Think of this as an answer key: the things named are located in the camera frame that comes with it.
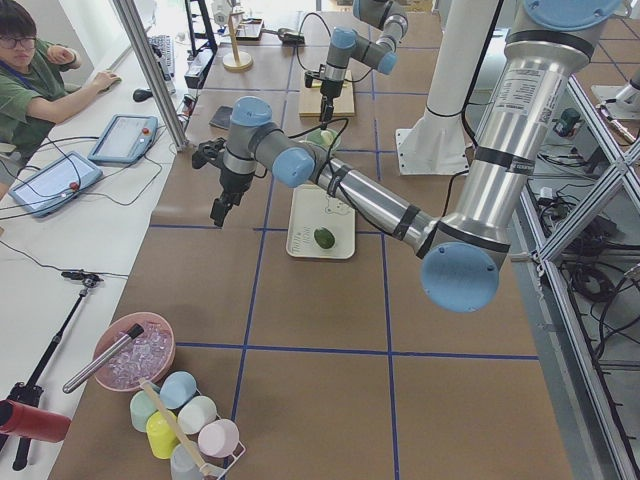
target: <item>wooden block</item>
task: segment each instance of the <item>wooden block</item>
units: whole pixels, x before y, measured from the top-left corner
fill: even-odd
[[[347,70],[345,78],[351,80],[351,70]],[[298,113],[301,117],[318,117],[320,116],[321,103],[322,94],[320,93],[320,81],[314,80],[313,86],[307,88],[304,86],[304,72],[302,72]],[[356,107],[353,97],[353,83],[345,81],[342,86],[342,94],[333,100],[333,116],[353,117],[355,114]]]

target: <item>blue joint cap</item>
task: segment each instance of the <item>blue joint cap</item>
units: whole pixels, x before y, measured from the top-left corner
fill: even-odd
[[[362,16],[360,15],[360,0],[353,0],[351,9],[353,10],[353,16],[358,20],[362,20]]]
[[[233,106],[231,123],[259,127],[271,121],[271,107],[258,97],[242,97]]]
[[[309,180],[315,162],[307,151],[300,147],[287,148],[273,162],[273,176],[290,188],[295,188]]]
[[[334,28],[331,35],[331,45],[340,50],[352,49],[356,45],[356,32],[348,28]]]
[[[550,30],[575,32],[598,25],[620,6],[620,0],[525,0],[531,19]]]
[[[385,75],[389,75],[391,73],[391,70],[393,70],[393,67],[396,66],[397,61],[398,55],[396,55],[394,52],[387,52],[380,60],[380,63],[378,64],[378,68],[376,70],[378,70],[380,73],[384,73]]]
[[[442,243],[424,257],[422,288],[440,307],[458,313],[475,312],[498,291],[500,273],[483,250],[461,242]]]

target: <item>person's hand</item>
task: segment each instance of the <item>person's hand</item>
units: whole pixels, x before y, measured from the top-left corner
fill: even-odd
[[[47,49],[47,60],[55,65],[67,65],[76,59],[76,54],[62,45],[51,45]]]
[[[103,70],[102,72],[98,72],[91,83],[98,87],[99,92],[105,92],[109,87],[111,87],[111,85],[119,82],[120,80],[120,77],[115,73],[109,70]]]

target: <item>black hair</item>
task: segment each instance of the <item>black hair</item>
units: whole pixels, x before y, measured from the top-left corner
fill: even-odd
[[[0,35],[35,37],[36,22],[29,12],[15,0],[0,0]]]

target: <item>person's arm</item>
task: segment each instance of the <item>person's arm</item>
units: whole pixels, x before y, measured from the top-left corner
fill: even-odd
[[[103,71],[80,90],[58,100],[35,97],[27,105],[27,115],[52,123],[62,123],[87,108],[100,92],[108,89],[118,79],[115,73]]]
[[[82,59],[73,48],[64,47],[62,45],[50,45],[47,48],[47,60],[54,65],[64,66],[66,68],[80,68]]]

